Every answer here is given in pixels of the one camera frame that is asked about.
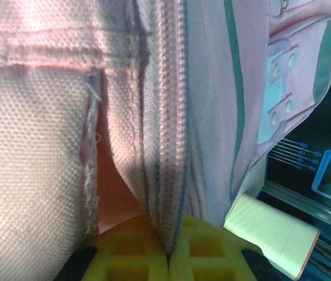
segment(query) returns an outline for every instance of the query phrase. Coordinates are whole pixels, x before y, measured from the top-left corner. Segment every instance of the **yellow foam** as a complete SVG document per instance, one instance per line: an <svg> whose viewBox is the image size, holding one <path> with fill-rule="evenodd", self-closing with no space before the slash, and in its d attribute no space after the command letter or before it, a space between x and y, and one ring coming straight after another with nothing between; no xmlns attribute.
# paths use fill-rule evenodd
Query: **yellow foam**
<svg viewBox="0 0 331 281"><path fill-rule="evenodd" d="M85 246L98 252L83 281L256 281L242 249L259 247L205 221L187 215L177 249L166 254L150 220L140 215Z"/></svg>

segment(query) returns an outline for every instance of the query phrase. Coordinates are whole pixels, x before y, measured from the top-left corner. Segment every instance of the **green trim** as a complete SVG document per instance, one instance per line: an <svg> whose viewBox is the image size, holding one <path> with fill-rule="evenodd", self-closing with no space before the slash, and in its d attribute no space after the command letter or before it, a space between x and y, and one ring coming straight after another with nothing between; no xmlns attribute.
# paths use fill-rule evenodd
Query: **green trim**
<svg viewBox="0 0 331 281"><path fill-rule="evenodd" d="M230 202L233 203L233 174L235 170L236 160L240 147L242 144L243 138L243 129L245 125L245 103L244 103L244 89L243 89L243 77L241 70L240 62L240 49L238 44L237 30L235 15L233 12L232 0L224 0L226 22L228 26L228 34L230 40L230 49L232 51L232 62L233 62L233 71L235 72L236 80L236 95L237 95L237 138L236 138L236 147L235 147L235 158L233 159L233 167L230 172L230 187L229 187L229 197Z"/></svg>
<svg viewBox="0 0 331 281"><path fill-rule="evenodd" d="M327 93L331 79L331 20L327 22L320 44L318 65L313 82L313 98L318 103Z"/></svg>

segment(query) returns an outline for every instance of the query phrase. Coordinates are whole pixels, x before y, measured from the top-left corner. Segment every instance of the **zipper teeth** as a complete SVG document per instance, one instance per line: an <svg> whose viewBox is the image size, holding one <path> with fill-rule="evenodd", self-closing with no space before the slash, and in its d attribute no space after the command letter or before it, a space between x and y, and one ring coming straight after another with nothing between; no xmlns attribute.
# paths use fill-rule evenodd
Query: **zipper teeth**
<svg viewBox="0 0 331 281"><path fill-rule="evenodd" d="M159 227L167 253L180 228L187 160L185 0L157 0L160 108Z"/></svg>

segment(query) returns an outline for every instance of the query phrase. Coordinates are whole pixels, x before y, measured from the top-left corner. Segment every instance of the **orange fabric lining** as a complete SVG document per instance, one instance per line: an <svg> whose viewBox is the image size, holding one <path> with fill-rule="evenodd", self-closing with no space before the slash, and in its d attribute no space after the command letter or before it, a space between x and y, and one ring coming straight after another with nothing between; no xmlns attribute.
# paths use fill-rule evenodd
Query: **orange fabric lining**
<svg viewBox="0 0 331 281"><path fill-rule="evenodd" d="M143 212L139 202L129 190L113 164L108 140L105 101L99 107L97 125L99 233Z"/></svg>

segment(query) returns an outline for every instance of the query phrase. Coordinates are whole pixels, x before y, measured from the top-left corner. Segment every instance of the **pink backpack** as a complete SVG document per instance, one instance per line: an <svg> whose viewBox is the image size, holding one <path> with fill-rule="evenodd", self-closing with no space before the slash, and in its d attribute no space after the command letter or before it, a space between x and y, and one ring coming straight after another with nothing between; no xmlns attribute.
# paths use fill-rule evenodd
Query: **pink backpack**
<svg viewBox="0 0 331 281"><path fill-rule="evenodd" d="M171 254L330 82L331 0L0 0L0 280L50 279L96 231L98 108Z"/></svg>

